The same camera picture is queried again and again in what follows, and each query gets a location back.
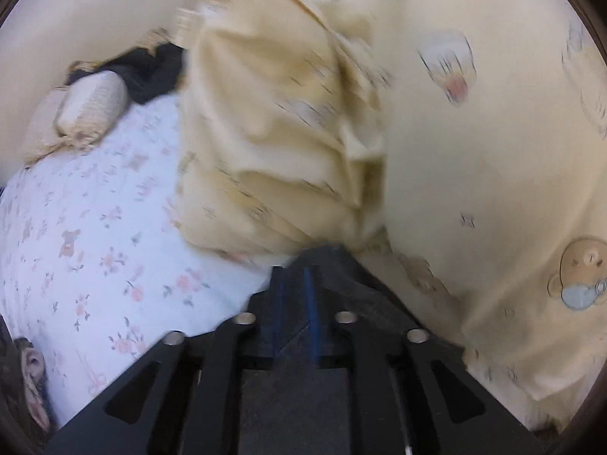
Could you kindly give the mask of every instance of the white floral fabric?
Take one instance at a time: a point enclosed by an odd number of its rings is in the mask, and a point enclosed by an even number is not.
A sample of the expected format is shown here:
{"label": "white floral fabric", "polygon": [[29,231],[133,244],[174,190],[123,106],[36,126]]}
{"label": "white floral fabric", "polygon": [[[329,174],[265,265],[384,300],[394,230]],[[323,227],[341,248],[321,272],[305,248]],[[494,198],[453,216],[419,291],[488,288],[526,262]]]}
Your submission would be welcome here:
{"label": "white floral fabric", "polygon": [[133,105],[92,152],[57,151],[0,198],[0,314],[44,354],[59,426],[167,331],[238,313],[282,260],[185,242],[178,141],[175,95]]}

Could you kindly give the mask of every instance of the bear cartoon print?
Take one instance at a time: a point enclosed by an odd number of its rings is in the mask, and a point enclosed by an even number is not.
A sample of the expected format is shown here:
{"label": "bear cartoon print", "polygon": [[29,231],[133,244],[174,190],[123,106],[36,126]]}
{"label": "bear cartoon print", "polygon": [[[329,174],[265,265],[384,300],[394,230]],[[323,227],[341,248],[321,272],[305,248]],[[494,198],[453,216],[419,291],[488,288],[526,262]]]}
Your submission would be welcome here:
{"label": "bear cartoon print", "polygon": [[466,37],[459,31],[436,32],[427,37],[418,53],[449,102],[462,105],[476,82],[472,48]]}
{"label": "bear cartoon print", "polygon": [[607,243],[579,238],[569,243],[560,271],[548,282],[548,294],[562,299],[573,311],[583,311],[607,301]]}

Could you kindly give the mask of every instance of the silver screw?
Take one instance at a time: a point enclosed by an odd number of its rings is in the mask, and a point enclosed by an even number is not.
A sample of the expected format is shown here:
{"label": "silver screw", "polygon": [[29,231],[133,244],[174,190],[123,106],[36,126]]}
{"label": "silver screw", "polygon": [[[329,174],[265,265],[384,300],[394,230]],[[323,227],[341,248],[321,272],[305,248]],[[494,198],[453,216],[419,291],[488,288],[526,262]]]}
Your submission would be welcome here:
{"label": "silver screw", "polygon": [[257,317],[253,313],[240,313],[232,318],[236,325],[253,325]]}
{"label": "silver screw", "polygon": [[178,346],[182,344],[184,340],[186,340],[186,334],[175,330],[166,334],[162,342],[168,346]]}
{"label": "silver screw", "polygon": [[335,313],[335,321],[338,323],[354,323],[356,320],[358,320],[358,316],[351,311],[340,311],[339,313]]}
{"label": "silver screw", "polygon": [[423,328],[414,328],[413,330],[409,330],[407,332],[407,339],[409,342],[413,342],[414,344],[423,344],[429,338],[430,334]]}

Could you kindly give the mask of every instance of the beige cushion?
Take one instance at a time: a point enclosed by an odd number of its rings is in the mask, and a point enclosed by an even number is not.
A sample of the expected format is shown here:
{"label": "beige cushion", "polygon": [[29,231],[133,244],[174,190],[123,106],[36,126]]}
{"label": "beige cushion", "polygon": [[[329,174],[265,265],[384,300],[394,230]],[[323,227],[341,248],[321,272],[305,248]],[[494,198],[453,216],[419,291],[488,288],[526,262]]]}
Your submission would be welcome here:
{"label": "beige cushion", "polygon": [[126,84],[113,71],[102,71],[73,83],[57,119],[67,145],[87,149],[122,115],[129,101]]}
{"label": "beige cushion", "polygon": [[34,111],[22,147],[26,164],[33,164],[63,143],[55,128],[55,120],[67,94],[64,88],[52,90]]}

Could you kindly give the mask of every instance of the black cloth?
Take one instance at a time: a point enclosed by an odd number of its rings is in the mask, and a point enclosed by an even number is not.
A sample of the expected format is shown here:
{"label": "black cloth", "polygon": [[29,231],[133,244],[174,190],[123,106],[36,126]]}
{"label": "black cloth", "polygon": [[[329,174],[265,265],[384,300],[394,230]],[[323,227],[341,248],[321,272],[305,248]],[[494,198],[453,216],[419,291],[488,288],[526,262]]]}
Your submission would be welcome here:
{"label": "black cloth", "polygon": [[135,48],[103,63],[94,71],[74,70],[68,75],[66,85],[87,75],[110,70],[122,77],[133,101],[145,104],[175,88],[181,72],[182,54],[183,48],[171,43],[158,46],[155,56],[145,48]]}
{"label": "black cloth", "polygon": [[378,330],[402,334],[417,323],[397,296],[339,246],[302,253],[285,269],[283,331],[272,371],[245,370],[239,455],[350,455],[348,373],[317,369],[300,278],[316,267],[344,309]]}

